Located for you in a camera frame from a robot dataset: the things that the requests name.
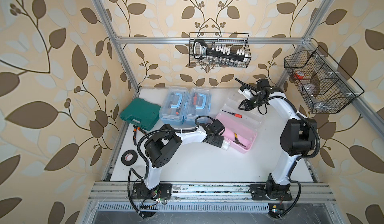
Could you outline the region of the pink toolbox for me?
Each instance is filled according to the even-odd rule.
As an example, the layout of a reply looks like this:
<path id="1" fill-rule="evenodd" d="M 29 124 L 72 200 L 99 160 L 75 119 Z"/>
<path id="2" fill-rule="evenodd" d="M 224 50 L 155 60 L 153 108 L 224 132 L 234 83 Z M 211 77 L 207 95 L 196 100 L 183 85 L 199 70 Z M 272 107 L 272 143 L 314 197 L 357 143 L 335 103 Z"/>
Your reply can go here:
<path id="1" fill-rule="evenodd" d="M 216 116 L 225 127 L 223 136 L 229 141 L 230 147 L 237 150 L 240 153 L 247 153 L 251 150 L 253 143 L 255 142 L 258 129 L 263 124 L 265 117 L 259 113 L 253 113 L 251 111 L 239 110 L 238 106 L 245 100 L 245 97 L 240 95 L 237 91 L 232 90 L 229 92 L 224 105 L 220 109 Z M 242 118 L 236 118 L 230 114 L 222 112 L 222 110 L 241 114 Z M 237 133 L 239 141 L 246 147 L 237 145 L 235 141 L 235 135 Z"/>

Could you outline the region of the blue toolbox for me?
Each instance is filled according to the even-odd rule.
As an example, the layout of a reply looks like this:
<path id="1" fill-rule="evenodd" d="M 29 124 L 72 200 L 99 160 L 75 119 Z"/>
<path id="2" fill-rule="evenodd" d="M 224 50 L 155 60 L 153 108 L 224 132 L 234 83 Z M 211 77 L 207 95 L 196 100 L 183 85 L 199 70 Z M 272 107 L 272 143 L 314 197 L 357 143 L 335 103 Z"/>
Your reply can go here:
<path id="1" fill-rule="evenodd" d="M 160 108 L 159 117 L 164 124 L 181 126 L 184 122 L 189 91 L 185 87 L 170 87 Z"/>
<path id="2" fill-rule="evenodd" d="M 193 97 L 195 93 L 198 94 L 198 103 L 193 105 Z M 195 119 L 199 116 L 208 116 L 211 110 L 211 97 L 210 90 L 205 88 L 193 87 L 190 91 L 190 96 L 186 105 L 186 111 L 184 113 L 184 123 L 189 125 L 195 125 Z"/>

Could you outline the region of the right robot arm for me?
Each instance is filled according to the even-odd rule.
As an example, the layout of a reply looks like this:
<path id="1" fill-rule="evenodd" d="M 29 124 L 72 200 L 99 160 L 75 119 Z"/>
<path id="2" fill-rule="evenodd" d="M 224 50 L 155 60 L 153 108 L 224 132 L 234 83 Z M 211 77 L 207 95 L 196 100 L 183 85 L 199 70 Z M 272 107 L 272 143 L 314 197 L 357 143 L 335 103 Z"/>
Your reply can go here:
<path id="1" fill-rule="evenodd" d="M 255 86 L 240 82 L 239 93 L 245 97 L 239 110 L 250 111 L 261 106 L 271 106 L 286 121 L 280 136 L 282 153 L 277 166 L 269 174 L 263 188 L 256 188 L 253 197 L 282 202 L 291 197 L 294 183 L 291 175 L 302 159 L 314 158 L 320 151 L 317 122 L 301 114 L 278 87 L 271 87 L 267 79 L 259 79 Z"/>

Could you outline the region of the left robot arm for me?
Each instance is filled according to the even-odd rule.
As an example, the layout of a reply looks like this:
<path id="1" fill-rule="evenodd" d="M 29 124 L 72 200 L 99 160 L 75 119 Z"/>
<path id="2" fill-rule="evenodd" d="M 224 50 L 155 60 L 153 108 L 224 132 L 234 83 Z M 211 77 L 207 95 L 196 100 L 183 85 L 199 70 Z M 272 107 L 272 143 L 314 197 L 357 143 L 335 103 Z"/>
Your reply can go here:
<path id="1" fill-rule="evenodd" d="M 130 190 L 131 175 L 134 174 L 141 181 L 141 185 L 147 189 L 145 201 L 154 199 L 160 203 L 164 200 L 159 193 L 162 167 L 171 160 L 179 147 L 182 144 L 201 142 L 227 150 L 230 140 L 223 136 L 225 130 L 224 125 L 218 119 L 201 115 L 195 118 L 193 128 L 175 129 L 171 125 L 165 124 L 158 130 L 148 132 L 139 140 L 137 152 L 145 161 L 146 172 L 140 176 L 134 168 L 130 168 L 127 181 L 128 199 L 139 217 L 145 219 L 150 215 L 145 214 L 134 204 Z"/>

